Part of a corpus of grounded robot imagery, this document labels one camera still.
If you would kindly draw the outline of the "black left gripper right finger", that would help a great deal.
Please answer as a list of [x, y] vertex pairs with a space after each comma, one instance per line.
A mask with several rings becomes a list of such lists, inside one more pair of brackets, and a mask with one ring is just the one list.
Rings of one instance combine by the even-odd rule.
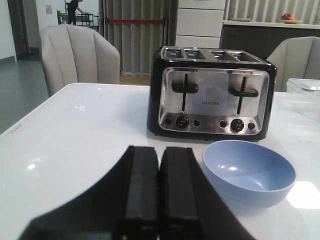
[[201, 170], [191, 148], [167, 147], [159, 170], [162, 240], [252, 240]]

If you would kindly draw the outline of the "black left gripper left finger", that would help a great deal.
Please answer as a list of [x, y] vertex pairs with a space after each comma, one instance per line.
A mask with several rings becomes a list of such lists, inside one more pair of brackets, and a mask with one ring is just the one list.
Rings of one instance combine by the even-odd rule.
[[158, 158], [129, 146], [112, 169], [64, 205], [34, 218], [21, 240], [155, 240]]

